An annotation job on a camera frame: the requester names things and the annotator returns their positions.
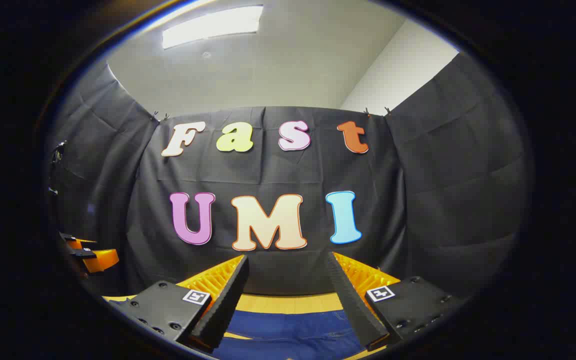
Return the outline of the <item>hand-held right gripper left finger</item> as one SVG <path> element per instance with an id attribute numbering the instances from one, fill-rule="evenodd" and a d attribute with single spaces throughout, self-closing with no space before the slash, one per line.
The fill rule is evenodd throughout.
<path id="1" fill-rule="evenodd" d="M 114 309 L 169 342 L 217 348 L 249 278 L 240 255 L 177 284 L 158 281 L 135 295 L 105 297 Z"/>

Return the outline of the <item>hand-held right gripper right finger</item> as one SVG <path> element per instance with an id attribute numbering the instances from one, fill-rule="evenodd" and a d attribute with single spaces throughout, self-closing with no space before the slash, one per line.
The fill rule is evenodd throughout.
<path id="1" fill-rule="evenodd" d="M 421 276 L 398 279 L 330 251 L 326 268 L 359 344 L 401 347 L 448 321 L 465 303 Z"/>

